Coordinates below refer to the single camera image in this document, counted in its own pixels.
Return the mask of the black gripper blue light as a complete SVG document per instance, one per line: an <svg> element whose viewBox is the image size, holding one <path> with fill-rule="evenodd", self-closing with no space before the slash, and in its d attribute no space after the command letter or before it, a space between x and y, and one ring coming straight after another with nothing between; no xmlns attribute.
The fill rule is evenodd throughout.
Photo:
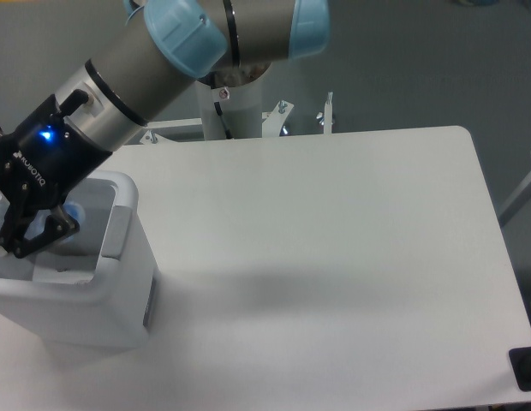
<svg viewBox="0 0 531 411"><path fill-rule="evenodd" d="M61 104L50 95L14 132L3 136L0 126L0 192L9 202L0 207L0 258L23 259L80 231L79 219L59 204L111 156L68 123L89 100L80 89Z"/></svg>

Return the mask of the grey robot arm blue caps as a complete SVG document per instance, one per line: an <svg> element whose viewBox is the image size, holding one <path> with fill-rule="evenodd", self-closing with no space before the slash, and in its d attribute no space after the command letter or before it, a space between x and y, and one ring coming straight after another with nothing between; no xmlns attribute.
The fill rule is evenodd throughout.
<svg viewBox="0 0 531 411"><path fill-rule="evenodd" d="M320 53L326 1L147 1L13 132L0 129L0 255L78 232L69 193L194 82L222 69Z"/></svg>

